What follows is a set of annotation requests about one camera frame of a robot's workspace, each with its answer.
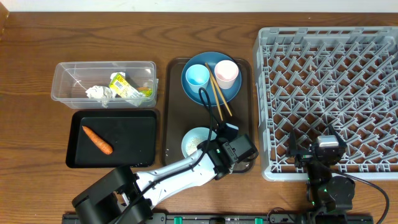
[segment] chopstick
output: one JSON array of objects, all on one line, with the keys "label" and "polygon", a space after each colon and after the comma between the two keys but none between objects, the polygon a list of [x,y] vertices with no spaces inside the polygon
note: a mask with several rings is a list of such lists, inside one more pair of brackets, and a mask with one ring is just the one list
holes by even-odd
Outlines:
[{"label": "chopstick", "polygon": [[221,113],[220,103],[218,102],[218,97],[217,97],[216,89],[214,88],[214,85],[217,85],[217,84],[215,84],[215,83],[213,82],[212,79],[210,79],[210,83],[211,83],[211,88],[213,89],[214,97],[215,97],[216,102],[217,102],[217,108],[218,108],[218,112],[219,112],[219,114],[220,114],[221,121],[224,121],[224,120],[223,120],[223,114]]},{"label": "chopstick", "polygon": [[223,93],[222,93],[221,90],[220,90],[220,87],[219,87],[218,84],[217,84],[216,79],[214,78],[213,72],[211,72],[211,69],[210,69],[209,65],[207,64],[207,62],[205,63],[205,65],[206,65],[207,69],[210,71],[210,78],[211,78],[211,80],[214,82],[214,85],[216,86],[217,91],[218,91],[218,93],[220,94],[220,97],[221,97],[221,99],[223,100],[224,105],[225,105],[226,109],[228,110],[229,115],[232,116],[232,112],[231,112],[231,110],[229,109],[228,104],[226,103],[226,100],[225,100],[225,98],[224,98],[224,96],[223,96]]}]

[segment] light blue cup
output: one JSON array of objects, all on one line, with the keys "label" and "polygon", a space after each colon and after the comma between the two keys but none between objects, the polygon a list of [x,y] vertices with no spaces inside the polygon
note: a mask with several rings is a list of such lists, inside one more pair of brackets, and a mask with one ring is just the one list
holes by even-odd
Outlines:
[{"label": "light blue cup", "polygon": [[191,90],[194,93],[199,93],[201,87],[206,89],[209,83],[210,73],[204,65],[192,65],[188,68],[185,78]]}]

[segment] white plastic crate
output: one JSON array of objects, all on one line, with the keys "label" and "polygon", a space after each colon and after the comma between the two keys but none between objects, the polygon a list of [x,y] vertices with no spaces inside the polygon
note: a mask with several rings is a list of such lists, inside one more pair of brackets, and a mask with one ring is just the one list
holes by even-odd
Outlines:
[{"label": "white plastic crate", "polygon": [[332,124],[348,149],[336,165],[398,179],[398,28],[263,28],[253,48],[262,175],[306,180],[285,156],[289,133],[308,148]]}]

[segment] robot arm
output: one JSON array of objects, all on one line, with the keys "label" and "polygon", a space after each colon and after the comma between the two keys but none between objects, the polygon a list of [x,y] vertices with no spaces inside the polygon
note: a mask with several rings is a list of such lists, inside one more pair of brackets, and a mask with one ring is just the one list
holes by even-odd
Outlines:
[{"label": "robot arm", "polygon": [[[227,125],[218,130],[217,138],[209,143],[206,151],[202,150],[205,141],[190,157],[163,168],[135,174],[130,167],[112,170],[73,199],[80,222],[144,223],[161,201],[231,173],[235,164],[258,154],[249,137],[236,137],[237,129],[231,127]],[[126,207],[120,206],[115,192],[123,196]]]}]

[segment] orange carrot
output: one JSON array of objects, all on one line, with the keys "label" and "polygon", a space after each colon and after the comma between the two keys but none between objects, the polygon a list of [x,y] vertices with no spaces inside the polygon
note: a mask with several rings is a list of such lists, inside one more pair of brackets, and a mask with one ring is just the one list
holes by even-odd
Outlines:
[{"label": "orange carrot", "polygon": [[112,146],[102,140],[98,135],[94,133],[90,128],[83,126],[84,132],[93,141],[93,143],[105,154],[109,155],[113,152]]}]

